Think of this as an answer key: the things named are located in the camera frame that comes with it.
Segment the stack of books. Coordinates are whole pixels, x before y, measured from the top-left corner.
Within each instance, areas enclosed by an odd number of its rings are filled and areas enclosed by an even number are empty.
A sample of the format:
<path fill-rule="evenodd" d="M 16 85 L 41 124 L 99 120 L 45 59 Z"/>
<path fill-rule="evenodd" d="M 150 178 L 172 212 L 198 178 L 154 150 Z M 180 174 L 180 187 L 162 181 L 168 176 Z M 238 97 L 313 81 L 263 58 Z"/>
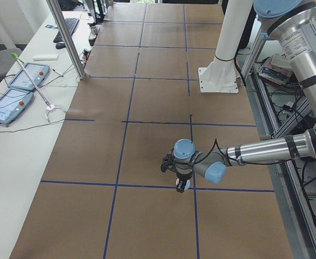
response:
<path fill-rule="evenodd" d="M 258 72 L 259 77 L 278 85 L 286 85 L 293 75 L 294 72 L 286 56 L 277 53 L 267 58 Z"/>

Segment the long metal grabber stick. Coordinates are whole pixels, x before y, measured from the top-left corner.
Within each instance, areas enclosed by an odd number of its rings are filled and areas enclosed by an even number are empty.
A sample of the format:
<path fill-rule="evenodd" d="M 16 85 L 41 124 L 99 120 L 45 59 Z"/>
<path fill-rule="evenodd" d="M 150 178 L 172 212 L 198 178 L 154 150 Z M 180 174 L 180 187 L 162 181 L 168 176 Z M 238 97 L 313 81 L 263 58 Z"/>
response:
<path fill-rule="evenodd" d="M 18 55 L 14 52 L 11 53 L 11 56 L 13 57 L 13 59 L 17 62 L 17 64 L 21 67 L 22 71 L 26 74 L 27 78 L 31 81 L 32 85 L 35 87 L 36 91 L 39 93 L 39 95 L 42 97 L 42 99 L 44 100 L 44 102 L 46 103 L 47 107 L 44 113 L 44 116 L 47 120 L 47 122 L 50 124 L 50 119 L 49 119 L 49 113 L 52 112 L 53 110 L 62 110 L 63 112 L 65 112 L 63 110 L 63 108 L 59 105 L 54 105 L 51 104 L 48 99 L 46 98 L 46 96 L 42 93 L 42 91 L 40 90 L 40 88 L 37 86 L 37 84 L 35 83 L 34 79 L 29 75 L 28 71 L 26 70 L 26 68 L 23 65 L 23 62 L 18 58 Z"/>

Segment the metal cup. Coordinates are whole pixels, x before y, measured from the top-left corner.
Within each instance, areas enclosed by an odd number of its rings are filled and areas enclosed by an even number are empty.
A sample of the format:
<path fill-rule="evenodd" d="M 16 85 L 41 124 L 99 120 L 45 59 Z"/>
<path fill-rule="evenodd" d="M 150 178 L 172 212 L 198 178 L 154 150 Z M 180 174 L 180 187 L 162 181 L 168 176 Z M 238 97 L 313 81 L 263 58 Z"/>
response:
<path fill-rule="evenodd" d="M 91 26 L 90 27 L 90 34 L 94 35 L 94 36 L 97 36 L 98 31 L 97 31 L 97 27 L 96 26 Z"/>

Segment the white foam block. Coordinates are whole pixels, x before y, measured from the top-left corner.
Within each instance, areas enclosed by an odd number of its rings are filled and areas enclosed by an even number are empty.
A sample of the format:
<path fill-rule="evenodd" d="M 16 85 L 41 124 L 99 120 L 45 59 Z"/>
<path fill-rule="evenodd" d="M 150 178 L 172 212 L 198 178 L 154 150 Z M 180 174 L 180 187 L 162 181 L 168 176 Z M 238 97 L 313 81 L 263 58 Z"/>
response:
<path fill-rule="evenodd" d="M 33 56 L 33 61 L 53 61 L 58 60 L 59 54 L 36 54 Z"/>

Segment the black computer mouse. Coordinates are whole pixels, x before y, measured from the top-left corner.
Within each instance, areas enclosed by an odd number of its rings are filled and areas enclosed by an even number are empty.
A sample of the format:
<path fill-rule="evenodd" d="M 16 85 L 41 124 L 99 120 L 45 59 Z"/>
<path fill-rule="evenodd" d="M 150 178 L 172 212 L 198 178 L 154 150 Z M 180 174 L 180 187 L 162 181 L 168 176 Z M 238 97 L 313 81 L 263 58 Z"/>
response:
<path fill-rule="evenodd" d="M 56 43 L 55 48 L 57 50 L 60 50 L 60 49 L 66 48 L 66 45 L 64 42 L 58 42 L 58 43 Z"/>

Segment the teach pendant near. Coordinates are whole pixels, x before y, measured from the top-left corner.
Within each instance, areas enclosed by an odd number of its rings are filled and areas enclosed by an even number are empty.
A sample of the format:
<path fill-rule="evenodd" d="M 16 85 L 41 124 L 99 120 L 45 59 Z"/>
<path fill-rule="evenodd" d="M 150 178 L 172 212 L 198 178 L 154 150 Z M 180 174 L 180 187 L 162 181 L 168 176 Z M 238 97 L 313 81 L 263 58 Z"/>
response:
<path fill-rule="evenodd" d="M 34 93 L 16 88 L 8 89 L 0 97 L 0 124 L 8 125 L 27 108 Z"/>

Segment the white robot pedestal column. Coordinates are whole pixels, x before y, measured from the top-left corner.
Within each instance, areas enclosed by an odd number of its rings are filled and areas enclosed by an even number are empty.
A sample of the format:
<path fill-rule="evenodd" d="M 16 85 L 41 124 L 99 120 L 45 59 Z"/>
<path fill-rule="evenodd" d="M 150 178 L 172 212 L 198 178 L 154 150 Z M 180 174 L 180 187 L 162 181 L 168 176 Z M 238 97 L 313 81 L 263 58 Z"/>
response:
<path fill-rule="evenodd" d="M 234 61 L 253 0 L 229 0 L 214 55 L 208 67 L 198 69 L 202 93 L 238 93 Z"/>

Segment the aluminium frame post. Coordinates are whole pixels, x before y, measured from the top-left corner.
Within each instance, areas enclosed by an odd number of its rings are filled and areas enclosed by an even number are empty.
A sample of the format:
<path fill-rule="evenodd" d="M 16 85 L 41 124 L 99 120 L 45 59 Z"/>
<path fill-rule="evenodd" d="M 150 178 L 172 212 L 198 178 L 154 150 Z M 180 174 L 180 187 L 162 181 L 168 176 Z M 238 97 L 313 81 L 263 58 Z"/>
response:
<path fill-rule="evenodd" d="M 57 23 L 59 32 L 62 35 L 62 39 L 64 40 L 64 43 L 66 45 L 66 49 L 68 51 L 69 57 L 72 61 L 72 64 L 74 65 L 74 68 L 79 76 L 80 80 L 83 80 L 85 78 L 85 71 L 81 64 L 81 61 L 79 59 L 79 54 L 77 53 L 76 47 L 73 43 L 72 37 L 69 34 L 69 31 L 67 29 L 65 18 L 63 16 L 63 13 L 60 9 L 60 6 L 58 4 L 58 1 L 56 0 L 46 0 L 47 5 L 55 19 L 55 22 Z"/>

